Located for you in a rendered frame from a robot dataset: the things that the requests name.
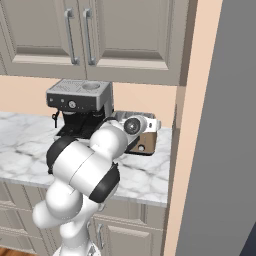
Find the silver brown toaster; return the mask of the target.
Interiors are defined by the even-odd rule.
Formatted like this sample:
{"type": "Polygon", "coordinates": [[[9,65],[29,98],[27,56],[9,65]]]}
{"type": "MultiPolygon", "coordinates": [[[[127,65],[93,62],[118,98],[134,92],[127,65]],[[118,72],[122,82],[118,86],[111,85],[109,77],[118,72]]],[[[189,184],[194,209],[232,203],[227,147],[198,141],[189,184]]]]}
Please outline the silver brown toaster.
{"type": "Polygon", "coordinates": [[[157,131],[154,131],[154,121],[153,119],[156,116],[153,113],[147,112],[129,112],[129,111],[114,111],[112,117],[116,118],[119,122],[123,122],[125,119],[133,115],[142,115],[146,118],[151,119],[151,125],[149,130],[142,133],[137,141],[134,141],[133,144],[126,150],[126,154],[137,154],[137,155],[146,155],[151,156],[155,152],[156,140],[157,140],[157,131]],[[138,146],[144,145],[145,151],[139,151],[138,146]]]}

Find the grey fridge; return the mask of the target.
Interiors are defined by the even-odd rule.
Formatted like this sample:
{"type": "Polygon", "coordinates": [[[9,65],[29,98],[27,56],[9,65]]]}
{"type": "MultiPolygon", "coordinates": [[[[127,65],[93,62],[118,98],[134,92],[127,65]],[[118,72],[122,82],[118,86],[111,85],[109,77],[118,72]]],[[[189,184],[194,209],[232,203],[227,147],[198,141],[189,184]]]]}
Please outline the grey fridge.
{"type": "Polygon", "coordinates": [[[256,256],[256,0],[223,0],[176,256],[256,256]]]}

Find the silver black coffee machine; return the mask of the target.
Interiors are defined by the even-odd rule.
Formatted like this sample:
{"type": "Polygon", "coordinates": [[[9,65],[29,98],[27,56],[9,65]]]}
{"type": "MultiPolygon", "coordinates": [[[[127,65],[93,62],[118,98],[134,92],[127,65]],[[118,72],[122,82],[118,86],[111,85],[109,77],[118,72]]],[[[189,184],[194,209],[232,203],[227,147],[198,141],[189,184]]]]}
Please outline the silver black coffee machine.
{"type": "Polygon", "coordinates": [[[64,126],[55,138],[72,136],[88,140],[98,125],[114,111],[111,82],[62,79],[46,91],[46,102],[62,113],[64,126]]]}

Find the beige drawer front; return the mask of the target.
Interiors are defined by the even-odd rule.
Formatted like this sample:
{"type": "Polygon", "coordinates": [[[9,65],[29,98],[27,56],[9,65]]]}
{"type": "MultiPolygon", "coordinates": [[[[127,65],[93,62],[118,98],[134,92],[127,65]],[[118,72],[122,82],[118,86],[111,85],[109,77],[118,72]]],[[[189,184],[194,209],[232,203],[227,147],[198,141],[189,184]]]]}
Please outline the beige drawer front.
{"type": "Polygon", "coordinates": [[[3,230],[0,230],[0,247],[38,256],[53,256],[57,251],[57,248],[45,239],[25,236],[19,233],[9,233],[3,230]]]}
{"type": "Polygon", "coordinates": [[[46,189],[0,182],[0,205],[22,210],[32,210],[45,199],[46,189]]]}
{"type": "Polygon", "coordinates": [[[165,226],[166,209],[130,201],[109,200],[98,215],[156,229],[165,226]]]}
{"type": "Polygon", "coordinates": [[[40,231],[32,220],[31,211],[0,208],[0,227],[29,236],[40,236],[40,231]]]}

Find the beige base cupboard door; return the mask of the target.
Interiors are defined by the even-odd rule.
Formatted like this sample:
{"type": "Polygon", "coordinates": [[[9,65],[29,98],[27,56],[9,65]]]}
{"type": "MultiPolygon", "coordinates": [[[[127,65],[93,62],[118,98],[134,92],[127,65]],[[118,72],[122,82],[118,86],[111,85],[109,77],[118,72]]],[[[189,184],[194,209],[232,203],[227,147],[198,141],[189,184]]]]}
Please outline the beige base cupboard door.
{"type": "Polygon", "coordinates": [[[163,256],[163,231],[141,225],[92,217],[89,224],[92,241],[101,256],[163,256]],[[98,247],[97,224],[103,224],[104,248],[98,247]]]}

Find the beige wall cupboard door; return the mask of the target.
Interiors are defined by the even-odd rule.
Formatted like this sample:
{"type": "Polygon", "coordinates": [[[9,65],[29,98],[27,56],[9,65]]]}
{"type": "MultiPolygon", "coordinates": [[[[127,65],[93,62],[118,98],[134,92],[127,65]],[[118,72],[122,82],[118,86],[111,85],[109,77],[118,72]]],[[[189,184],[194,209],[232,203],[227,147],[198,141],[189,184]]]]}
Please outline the beige wall cupboard door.
{"type": "Polygon", "coordinates": [[[189,0],[78,0],[90,80],[178,85],[189,0]],[[83,11],[89,20],[88,64],[83,11]]]}
{"type": "Polygon", "coordinates": [[[9,75],[84,79],[83,42],[77,0],[0,0],[0,43],[9,75]],[[75,56],[73,65],[67,41],[64,12],[70,20],[75,56]]]}

